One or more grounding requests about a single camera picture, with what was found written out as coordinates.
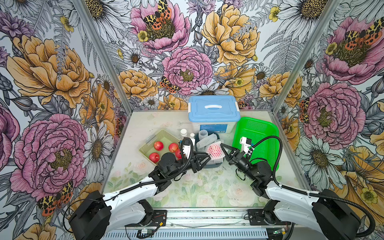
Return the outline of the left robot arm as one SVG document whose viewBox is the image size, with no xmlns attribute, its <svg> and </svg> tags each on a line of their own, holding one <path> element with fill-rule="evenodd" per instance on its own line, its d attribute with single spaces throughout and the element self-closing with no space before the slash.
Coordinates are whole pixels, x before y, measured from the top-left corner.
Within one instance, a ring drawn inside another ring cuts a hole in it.
<svg viewBox="0 0 384 240">
<path fill-rule="evenodd" d="M 78 200 L 79 206 L 69 219 L 75 239 L 99 240 L 105 233 L 126 225 L 147 225 L 154 214 L 147 198 L 164 191 L 173 179 L 187 170 L 194 173 L 202 170 L 210 159 L 203 152 L 192 152 L 188 158 L 181 159 L 166 153 L 154 170 L 138 183 L 104 195 L 94 191 Z"/>
</svg>

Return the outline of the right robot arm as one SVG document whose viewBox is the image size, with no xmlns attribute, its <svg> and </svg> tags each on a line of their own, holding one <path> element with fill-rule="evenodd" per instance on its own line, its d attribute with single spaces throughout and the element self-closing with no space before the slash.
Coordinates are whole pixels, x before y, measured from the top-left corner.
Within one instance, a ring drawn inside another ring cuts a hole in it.
<svg viewBox="0 0 384 240">
<path fill-rule="evenodd" d="M 354 240 L 358 236 L 361 219 L 351 204 L 332 191 L 311 192 L 277 184 L 267 160 L 252 164 L 245 153 L 221 144 L 230 165 L 252 180 L 251 188 L 268 199 L 262 218 L 268 224 L 276 221 L 298 224 L 322 233 L 329 240 Z"/>
</svg>

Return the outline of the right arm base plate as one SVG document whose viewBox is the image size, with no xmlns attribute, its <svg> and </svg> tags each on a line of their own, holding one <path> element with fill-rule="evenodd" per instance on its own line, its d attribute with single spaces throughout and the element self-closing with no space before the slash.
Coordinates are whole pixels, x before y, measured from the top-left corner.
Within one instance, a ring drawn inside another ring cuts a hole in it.
<svg viewBox="0 0 384 240">
<path fill-rule="evenodd" d="M 263 209 L 248 209 L 244 220 L 251 226 L 290 226 L 291 222 L 280 221 L 273 212 L 265 212 Z"/>
</svg>

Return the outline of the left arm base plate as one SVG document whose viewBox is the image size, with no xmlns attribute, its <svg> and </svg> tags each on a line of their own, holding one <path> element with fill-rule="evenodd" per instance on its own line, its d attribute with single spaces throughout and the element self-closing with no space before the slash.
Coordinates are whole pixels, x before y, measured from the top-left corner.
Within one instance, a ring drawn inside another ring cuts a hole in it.
<svg viewBox="0 0 384 240">
<path fill-rule="evenodd" d="M 136 224 L 128 224 L 126 227 L 157 227 L 160 223 L 163 226 L 167 221 L 167 210 L 153 210 L 152 213 L 145 214 L 144 218 Z"/>
</svg>

